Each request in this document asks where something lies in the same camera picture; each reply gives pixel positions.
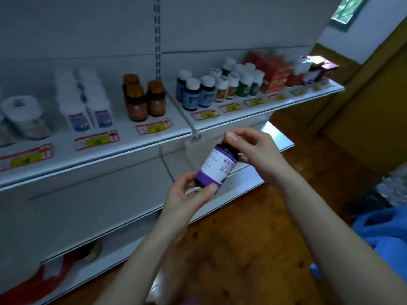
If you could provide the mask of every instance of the wooden floor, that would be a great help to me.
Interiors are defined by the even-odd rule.
[[[343,203],[375,175],[326,138],[282,112],[272,123],[294,143],[286,160],[348,221]],[[309,272],[313,261],[278,192],[266,184],[190,225],[169,253],[149,295],[157,304],[324,304],[327,287]],[[56,300],[92,303],[120,267]]]

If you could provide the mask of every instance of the purple and white label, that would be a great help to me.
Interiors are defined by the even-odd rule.
[[[215,183],[220,188],[236,162],[226,151],[215,147],[198,172],[197,179],[205,186]]]

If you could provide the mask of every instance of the hand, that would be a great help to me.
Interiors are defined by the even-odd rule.
[[[267,133],[251,127],[237,128],[226,132],[226,140],[243,153],[239,161],[254,166],[268,184],[276,184],[279,176],[294,171]]]
[[[216,184],[210,184],[199,192],[186,195],[189,188],[197,187],[194,180],[197,172],[181,175],[176,179],[164,202],[158,229],[169,233],[171,238],[179,239],[184,235],[192,216],[216,193]]]

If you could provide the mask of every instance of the forearm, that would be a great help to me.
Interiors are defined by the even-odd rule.
[[[405,302],[405,283],[299,174],[281,174],[277,187],[324,278],[344,303]]]
[[[115,280],[94,305],[144,304],[160,262],[173,239],[168,233],[168,230],[157,226],[131,254]]]

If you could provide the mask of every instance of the person's right hand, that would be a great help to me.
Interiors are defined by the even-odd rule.
[[[293,171],[267,133],[251,127],[236,128],[226,132],[226,140],[243,153],[239,161],[254,166],[268,184],[275,184],[280,176]]]

